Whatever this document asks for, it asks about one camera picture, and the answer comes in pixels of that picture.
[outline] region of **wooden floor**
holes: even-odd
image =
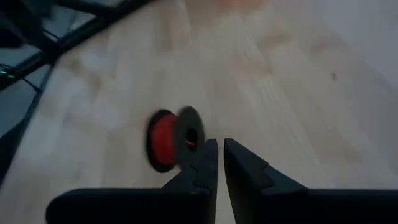
[[[160,187],[158,108],[195,107],[307,187],[398,187],[398,94],[300,1],[160,0],[65,54],[0,192],[0,223],[43,223],[79,187]],[[220,150],[217,223],[233,223]]]

